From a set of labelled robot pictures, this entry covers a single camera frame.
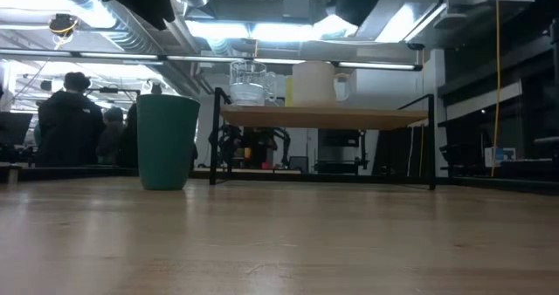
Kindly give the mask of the black equipment stand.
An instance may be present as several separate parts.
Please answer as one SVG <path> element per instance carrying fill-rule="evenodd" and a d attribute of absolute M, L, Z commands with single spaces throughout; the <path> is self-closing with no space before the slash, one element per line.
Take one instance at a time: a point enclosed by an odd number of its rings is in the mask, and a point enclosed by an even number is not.
<path fill-rule="evenodd" d="M 319 129 L 314 169 L 323 175 L 359 175 L 369 165 L 366 132 Z"/>

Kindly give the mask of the blue-green plastic cup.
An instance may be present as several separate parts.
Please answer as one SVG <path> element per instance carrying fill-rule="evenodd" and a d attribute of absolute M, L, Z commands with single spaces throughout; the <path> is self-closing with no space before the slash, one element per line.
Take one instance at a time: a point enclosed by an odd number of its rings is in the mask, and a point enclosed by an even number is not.
<path fill-rule="evenodd" d="M 200 103 L 145 94 L 137 100 L 138 169 L 147 190 L 179 190 L 188 180 Z"/>

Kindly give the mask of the black bar with light strips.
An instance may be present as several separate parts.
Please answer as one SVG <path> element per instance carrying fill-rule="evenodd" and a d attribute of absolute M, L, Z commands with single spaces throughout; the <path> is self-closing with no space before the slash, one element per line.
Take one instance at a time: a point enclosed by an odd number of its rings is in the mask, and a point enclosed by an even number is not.
<path fill-rule="evenodd" d="M 114 52 L 93 52 L 93 51 L 54 51 L 39 49 L 14 49 L 0 48 L 0 57 L 4 58 L 86 58 L 95 60 L 120 60 L 141 62 L 143 65 L 156 62 L 192 62 L 192 63 L 212 63 L 230 64 L 238 60 L 239 57 L 216 57 L 202 55 L 161 55 L 161 54 L 132 54 Z M 412 71 L 418 72 L 423 69 L 419 64 L 398 64 L 384 62 L 355 62 L 355 61 L 329 61 L 337 68 L 348 69 L 368 69 L 368 70 L 390 70 L 390 71 Z"/>

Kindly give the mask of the person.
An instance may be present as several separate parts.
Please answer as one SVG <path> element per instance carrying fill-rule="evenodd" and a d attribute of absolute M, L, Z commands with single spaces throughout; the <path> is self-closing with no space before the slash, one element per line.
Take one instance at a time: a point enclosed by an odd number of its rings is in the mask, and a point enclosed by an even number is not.
<path fill-rule="evenodd" d="M 119 143 L 117 164 L 124 168 L 138 168 L 136 104 L 133 104 L 127 113 L 126 126 Z"/>
<path fill-rule="evenodd" d="M 119 107 L 111 107 L 103 114 L 105 128 L 100 135 L 96 149 L 98 163 L 114 165 L 119 150 L 121 135 L 124 131 L 124 114 Z"/>
<path fill-rule="evenodd" d="M 38 108 L 38 167 L 71 168 L 97 163 L 96 148 L 105 125 L 100 107 L 85 95 L 90 85 L 84 73 L 69 72 L 64 89 Z"/>

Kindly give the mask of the wooden shelf with black frame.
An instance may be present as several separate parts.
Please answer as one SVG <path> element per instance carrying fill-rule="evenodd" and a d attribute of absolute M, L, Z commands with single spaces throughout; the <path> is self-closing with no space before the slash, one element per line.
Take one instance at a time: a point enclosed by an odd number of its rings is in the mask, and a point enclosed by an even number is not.
<path fill-rule="evenodd" d="M 292 106 L 234 106 L 220 87 L 214 91 L 212 130 L 216 132 L 220 121 L 234 126 L 288 127 L 336 130 L 392 131 L 400 127 L 427 121 L 424 130 L 424 155 L 428 158 L 425 177 L 398 177 L 391 174 L 367 175 L 290 175 L 274 173 L 237 173 L 228 168 L 217 171 L 217 141 L 210 141 L 209 183 L 217 184 L 222 176 L 226 181 L 275 181 L 275 182 L 337 182 L 371 184 L 423 184 L 429 190 L 437 186 L 435 97 L 428 93 L 396 110 L 376 110 L 343 107 L 292 107 Z"/>

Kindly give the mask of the pale yellow mug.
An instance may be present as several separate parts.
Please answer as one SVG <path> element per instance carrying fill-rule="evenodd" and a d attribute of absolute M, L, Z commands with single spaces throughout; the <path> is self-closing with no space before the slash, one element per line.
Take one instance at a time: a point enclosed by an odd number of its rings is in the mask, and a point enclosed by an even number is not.
<path fill-rule="evenodd" d="M 337 106 L 355 87 L 347 73 L 329 62 L 305 61 L 293 66 L 292 106 Z"/>

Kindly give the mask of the white box with blue label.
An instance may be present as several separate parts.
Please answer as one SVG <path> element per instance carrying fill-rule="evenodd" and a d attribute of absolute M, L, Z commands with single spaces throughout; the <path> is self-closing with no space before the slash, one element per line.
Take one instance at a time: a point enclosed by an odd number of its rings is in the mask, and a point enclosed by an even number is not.
<path fill-rule="evenodd" d="M 499 167 L 503 161 L 515 161 L 514 147 L 485 147 L 484 162 L 486 168 Z"/>

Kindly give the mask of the black background robot arms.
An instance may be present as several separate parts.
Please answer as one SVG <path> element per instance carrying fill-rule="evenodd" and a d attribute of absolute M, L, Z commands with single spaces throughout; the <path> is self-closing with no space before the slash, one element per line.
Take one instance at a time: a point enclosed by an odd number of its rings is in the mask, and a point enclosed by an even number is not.
<path fill-rule="evenodd" d="M 263 168 L 272 166 L 268 152 L 278 149 L 276 138 L 283 142 L 280 166 L 289 164 L 288 151 L 291 138 L 285 128 L 281 127 L 236 127 L 222 125 L 211 132 L 208 139 L 212 147 L 217 147 L 217 163 L 227 166 L 243 165 L 246 168 Z"/>

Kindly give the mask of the silver ventilation duct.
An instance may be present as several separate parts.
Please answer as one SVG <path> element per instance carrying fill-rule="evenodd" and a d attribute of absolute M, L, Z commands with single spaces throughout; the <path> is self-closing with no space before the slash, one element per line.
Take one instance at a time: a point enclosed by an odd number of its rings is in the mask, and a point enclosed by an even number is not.
<path fill-rule="evenodd" d="M 119 3 L 103 3 L 101 0 L 65 0 L 76 4 L 85 11 L 92 11 L 102 20 L 112 18 L 114 26 L 107 29 L 103 36 L 111 43 L 117 45 L 125 54 L 159 54 L 163 55 L 163 48 L 142 26 L 141 22 Z M 203 79 L 192 75 L 190 68 L 184 72 L 180 67 L 164 61 L 162 65 L 152 65 L 155 72 L 159 73 L 173 89 L 179 94 L 198 97 L 201 94 L 210 94 Z"/>

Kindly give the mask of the black monitor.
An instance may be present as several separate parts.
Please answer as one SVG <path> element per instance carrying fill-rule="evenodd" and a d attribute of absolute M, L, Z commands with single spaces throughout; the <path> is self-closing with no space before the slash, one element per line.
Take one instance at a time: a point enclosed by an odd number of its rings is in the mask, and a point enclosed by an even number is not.
<path fill-rule="evenodd" d="M 31 113 L 0 112 L 0 145 L 22 145 L 32 117 Z"/>

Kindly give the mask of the black aluminium table frame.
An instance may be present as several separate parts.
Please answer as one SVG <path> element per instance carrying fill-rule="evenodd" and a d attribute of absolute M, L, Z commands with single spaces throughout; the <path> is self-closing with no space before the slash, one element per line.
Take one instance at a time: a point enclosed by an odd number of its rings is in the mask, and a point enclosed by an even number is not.
<path fill-rule="evenodd" d="M 0 166 L 0 184 L 14 177 L 18 182 L 41 182 L 97 177 L 136 177 L 131 168 L 22 168 Z M 538 182 L 528 180 L 494 179 L 478 177 L 437 177 L 435 179 L 400 176 L 372 175 L 303 175 L 285 172 L 217 172 L 216 182 L 228 181 L 269 181 L 269 182 L 333 182 L 359 184 L 425 185 L 431 190 L 440 186 L 461 186 L 479 189 L 497 189 L 544 196 L 559 196 L 559 182 Z"/>

